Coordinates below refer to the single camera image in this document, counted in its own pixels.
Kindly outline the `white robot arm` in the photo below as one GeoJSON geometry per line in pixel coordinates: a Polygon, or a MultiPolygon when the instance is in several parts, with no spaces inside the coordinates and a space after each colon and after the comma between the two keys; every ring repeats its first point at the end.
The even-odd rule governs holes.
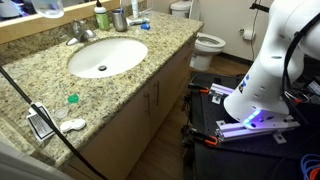
{"type": "Polygon", "coordinates": [[[274,0],[269,10],[266,34],[251,68],[224,100],[226,112],[248,129],[287,129],[299,125],[290,121],[289,107],[281,98],[283,72],[294,81],[303,72],[306,55],[320,58],[320,24],[298,43],[290,61],[285,55],[295,34],[320,13],[320,0],[274,0]]]}

